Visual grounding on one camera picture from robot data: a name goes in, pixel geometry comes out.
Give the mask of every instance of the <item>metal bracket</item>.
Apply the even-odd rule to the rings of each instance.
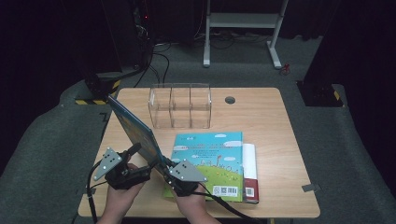
[[[207,178],[189,161],[184,160],[177,166],[169,168],[170,175],[181,181],[206,182]]]
[[[113,148],[108,147],[105,154],[103,155],[102,161],[98,167],[96,175],[93,177],[94,181],[97,181],[102,176],[107,174],[111,169],[118,165],[122,161],[120,155],[113,150]]]
[[[302,186],[302,188],[303,188],[304,192],[308,192],[311,190],[313,190],[314,192],[317,192],[317,191],[321,190],[321,187],[319,184],[304,185],[304,186]]]

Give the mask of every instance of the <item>clear plastic organizer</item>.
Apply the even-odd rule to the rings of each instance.
[[[148,110],[154,128],[210,128],[212,100],[206,83],[153,84]]]

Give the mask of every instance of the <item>wrist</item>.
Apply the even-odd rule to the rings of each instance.
[[[210,216],[207,212],[201,214],[194,214],[186,217],[190,224],[212,224],[218,223],[216,219]]]
[[[120,224],[122,222],[122,217],[111,216],[109,214],[103,213],[97,224]]]

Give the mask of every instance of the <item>round hole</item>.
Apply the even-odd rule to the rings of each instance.
[[[225,98],[225,103],[232,105],[233,103],[235,103],[235,98],[233,98],[232,96],[227,96]]]

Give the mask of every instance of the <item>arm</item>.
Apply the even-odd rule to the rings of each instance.
[[[130,189],[113,189],[108,186],[105,211],[98,224],[118,224],[131,208],[134,198],[143,188],[144,183],[132,186]]]
[[[195,191],[203,193],[205,189],[201,185],[198,185]],[[178,210],[180,210],[181,214],[183,214],[191,224],[220,223],[207,213],[205,196],[192,194],[187,197],[177,197],[175,193],[174,196],[176,198]]]

